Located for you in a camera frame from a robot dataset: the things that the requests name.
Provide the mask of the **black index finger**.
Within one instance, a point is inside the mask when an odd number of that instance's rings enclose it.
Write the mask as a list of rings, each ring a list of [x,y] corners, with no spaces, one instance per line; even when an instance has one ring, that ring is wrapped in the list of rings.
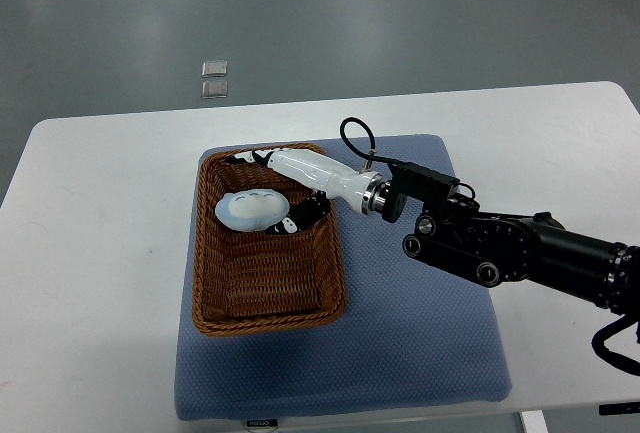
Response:
[[[225,158],[225,163],[230,165],[258,164],[267,165],[272,156],[272,151],[243,151]]]

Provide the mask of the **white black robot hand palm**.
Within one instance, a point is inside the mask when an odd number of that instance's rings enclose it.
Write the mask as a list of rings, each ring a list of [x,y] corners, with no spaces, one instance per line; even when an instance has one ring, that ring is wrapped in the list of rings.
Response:
[[[267,166],[328,199],[343,199],[354,211],[368,215],[384,208],[384,177],[376,171],[358,172],[309,149],[274,149]]]

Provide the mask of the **black thumb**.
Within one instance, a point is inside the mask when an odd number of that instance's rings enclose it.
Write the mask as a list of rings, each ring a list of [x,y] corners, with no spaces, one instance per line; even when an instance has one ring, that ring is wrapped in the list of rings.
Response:
[[[325,194],[313,194],[296,205],[278,223],[266,229],[267,234],[295,234],[313,227],[331,210]]]

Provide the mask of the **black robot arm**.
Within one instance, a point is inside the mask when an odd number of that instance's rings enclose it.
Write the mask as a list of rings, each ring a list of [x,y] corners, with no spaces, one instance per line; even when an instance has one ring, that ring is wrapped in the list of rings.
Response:
[[[399,219],[408,199],[415,199],[422,210],[402,242],[408,257],[487,288],[530,280],[615,314],[639,317],[638,248],[572,233],[548,212],[483,212],[474,195],[460,193],[458,179],[410,162],[388,160],[391,175],[385,177],[309,149],[249,150],[226,161],[255,163],[313,190],[268,227],[270,234],[313,226],[336,198],[389,223]]]

